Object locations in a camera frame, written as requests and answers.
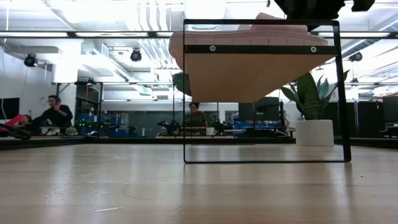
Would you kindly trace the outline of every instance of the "potted plant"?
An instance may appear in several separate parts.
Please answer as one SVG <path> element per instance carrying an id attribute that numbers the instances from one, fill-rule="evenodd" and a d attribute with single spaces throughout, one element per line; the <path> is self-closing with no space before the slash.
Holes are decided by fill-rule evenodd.
<path id="1" fill-rule="evenodd" d="M 179 72 L 179 73 L 174 74 L 173 75 L 173 85 L 176 87 L 176 89 L 178 91 L 183 92 L 188 96 L 192 96 L 191 85 L 189 82 L 189 75 L 187 73 Z"/>
<path id="2" fill-rule="evenodd" d="M 296 122 L 296 144 L 299 146 L 333 146 L 333 123 L 322 119 L 323 110 L 329 103 L 330 96 L 337 88 L 337 83 L 330 90 L 328 79 L 318 83 L 310 72 L 297 79 L 297 90 L 289 84 L 291 90 L 282 87 L 284 95 L 296 102 L 297 109 L 304 115 L 304 121 Z"/>

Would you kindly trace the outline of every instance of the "black shirt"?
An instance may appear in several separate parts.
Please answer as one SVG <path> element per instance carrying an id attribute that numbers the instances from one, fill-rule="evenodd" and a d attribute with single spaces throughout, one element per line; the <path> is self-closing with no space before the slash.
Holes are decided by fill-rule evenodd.
<path id="1" fill-rule="evenodd" d="M 69 128 L 72 126 L 72 112 L 67 105 L 60 105 L 60 111 L 63 111 L 67 114 L 66 117 L 62 116 L 59 112 L 55 111 L 53 108 L 50 108 L 40 116 L 40 119 L 46 120 L 49 119 L 51 123 L 60 128 Z"/>
<path id="2" fill-rule="evenodd" d="M 206 115 L 202 111 L 197 111 L 194 114 L 185 115 L 185 123 L 187 127 L 205 127 L 207 122 Z"/>

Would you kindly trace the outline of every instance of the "white planter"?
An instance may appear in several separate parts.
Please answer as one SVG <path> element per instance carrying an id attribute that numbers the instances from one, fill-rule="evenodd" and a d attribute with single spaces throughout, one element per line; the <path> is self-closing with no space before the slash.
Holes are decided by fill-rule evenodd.
<path id="1" fill-rule="evenodd" d="M 206 128 L 206 135 L 207 136 L 214 135 L 214 128 Z"/>
<path id="2" fill-rule="evenodd" d="M 296 145 L 334 146 L 333 122 L 331 120 L 297 121 Z"/>

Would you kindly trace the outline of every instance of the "man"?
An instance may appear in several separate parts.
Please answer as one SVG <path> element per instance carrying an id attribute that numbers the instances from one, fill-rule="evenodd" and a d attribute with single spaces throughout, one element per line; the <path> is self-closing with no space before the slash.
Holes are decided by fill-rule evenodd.
<path id="1" fill-rule="evenodd" d="M 59 128 L 69 128 L 72 126 L 72 112 L 67 105 L 61 105 L 61 99 L 55 95 L 49 96 L 50 109 L 36 118 L 40 121 L 49 119 L 51 123 Z"/>
<path id="2" fill-rule="evenodd" d="M 198 111 L 199 103 L 190 103 L 190 112 L 185 115 L 186 127 L 207 128 L 207 118 L 204 112 Z"/>

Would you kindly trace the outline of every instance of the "security camera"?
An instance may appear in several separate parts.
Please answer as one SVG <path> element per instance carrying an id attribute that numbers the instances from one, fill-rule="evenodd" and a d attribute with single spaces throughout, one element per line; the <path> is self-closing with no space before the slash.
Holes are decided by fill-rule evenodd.
<path id="1" fill-rule="evenodd" d="M 24 60 L 24 64 L 29 68 L 34 68 L 37 66 L 36 54 L 28 54 Z"/>
<path id="2" fill-rule="evenodd" d="M 141 56 L 140 50 L 139 50 L 139 49 L 133 49 L 133 50 L 132 50 L 132 53 L 131 53 L 131 56 L 130 56 L 130 59 L 131 59 L 133 62 L 139 62 L 139 61 L 141 61 L 142 56 Z"/>

